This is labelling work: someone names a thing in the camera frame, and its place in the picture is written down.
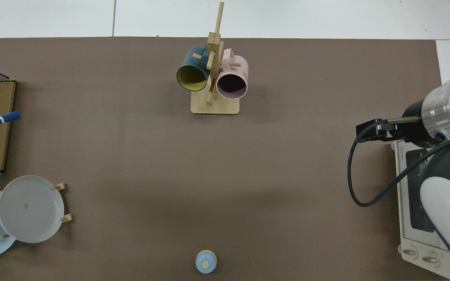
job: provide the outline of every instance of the black cable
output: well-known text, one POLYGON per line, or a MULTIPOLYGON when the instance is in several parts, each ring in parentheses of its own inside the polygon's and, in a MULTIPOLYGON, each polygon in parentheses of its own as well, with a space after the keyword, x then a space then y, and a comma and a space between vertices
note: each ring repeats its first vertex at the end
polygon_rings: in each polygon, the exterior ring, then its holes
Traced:
POLYGON ((423 155, 418 160, 416 160, 412 165, 410 165, 409 167, 405 168, 404 171, 402 171, 400 174, 398 174, 398 176, 389 185, 387 185, 385 187, 385 189, 382 192, 380 192, 380 194, 378 194, 373 200, 371 200, 369 202, 362 203, 355 196, 354 187, 352 186, 352 158, 354 156, 355 147, 357 146, 358 142, 362 139, 362 137, 366 133, 368 133, 370 130, 373 130, 374 128, 376 128, 377 126, 379 126, 381 124, 386 124, 387 122, 388 121, 386 121, 386 120, 377 121, 377 122, 374 122, 374 123, 370 124, 366 128, 364 128, 364 130, 362 130, 359 133, 359 135, 357 135, 356 139, 354 140, 354 144, 352 144, 352 148, 350 149, 350 154, 348 155, 348 164, 346 166, 346 176, 348 178, 348 189, 350 190, 350 195, 352 196, 352 199, 354 200, 354 202, 357 205, 361 206, 361 207, 372 206, 375 203, 377 203, 378 201, 380 201, 381 199, 383 199, 383 197, 385 197, 385 195, 387 195, 394 187, 396 187, 397 184, 407 174, 409 174, 414 168, 416 168, 418 165, 420 165, 428 157, 430 157, 430 156, 434 155, 435 153, 437 153, 437 152, 447 148, 448 146, 450 146, 450 140, 446 140, 446 141, 442 142, 441 144, 439 144, 438 146, 435 146, 432 150, 428 151, 425 155, 423 155))

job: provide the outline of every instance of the pink mug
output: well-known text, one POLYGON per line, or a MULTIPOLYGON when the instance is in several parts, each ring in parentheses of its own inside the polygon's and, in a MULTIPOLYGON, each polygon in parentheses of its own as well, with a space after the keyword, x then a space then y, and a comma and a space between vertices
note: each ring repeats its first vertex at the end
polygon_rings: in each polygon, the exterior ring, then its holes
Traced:
POLYGON ((242 98, 248 91, 248 62, 240 55, 234 55, 232 49, 225 49, 221 67, 223 70, 216 79, 218 94, 231 100, 242 98))

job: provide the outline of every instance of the wooden base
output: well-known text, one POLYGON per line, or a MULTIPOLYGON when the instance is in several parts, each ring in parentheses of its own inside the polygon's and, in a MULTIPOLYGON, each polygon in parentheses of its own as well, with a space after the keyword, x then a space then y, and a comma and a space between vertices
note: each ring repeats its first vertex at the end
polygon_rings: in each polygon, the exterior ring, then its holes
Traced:
POLYGON ((209 97, 211 79, 207 81, 206 87, 201 91, 191 92, 191 112, 193 114, 225 114, 234 115, 239 113, 239 99, 229 100, 220 96, 216 91, 209 97))

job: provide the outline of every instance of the mug handle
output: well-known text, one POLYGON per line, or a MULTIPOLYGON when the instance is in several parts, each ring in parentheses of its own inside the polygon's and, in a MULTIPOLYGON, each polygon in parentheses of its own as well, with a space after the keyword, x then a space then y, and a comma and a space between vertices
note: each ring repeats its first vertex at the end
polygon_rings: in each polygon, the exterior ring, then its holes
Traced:
POLYGON ((223 58, 221 59, 221 67, 223 71, 230 71, 230 59, 234 57, 234 53, 231 48, 223 50, 223 58))

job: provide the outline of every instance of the dark teal mug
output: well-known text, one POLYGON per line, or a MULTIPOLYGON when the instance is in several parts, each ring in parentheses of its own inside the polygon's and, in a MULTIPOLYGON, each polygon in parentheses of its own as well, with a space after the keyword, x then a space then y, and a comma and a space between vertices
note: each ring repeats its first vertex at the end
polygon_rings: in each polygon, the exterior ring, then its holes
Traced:
POLYGON ((209 77, 209 70, 206 69, 208 58, 207 46, 205 48, 192 48, 177 71, 178 83, 189 91, 204 89, 209 77))

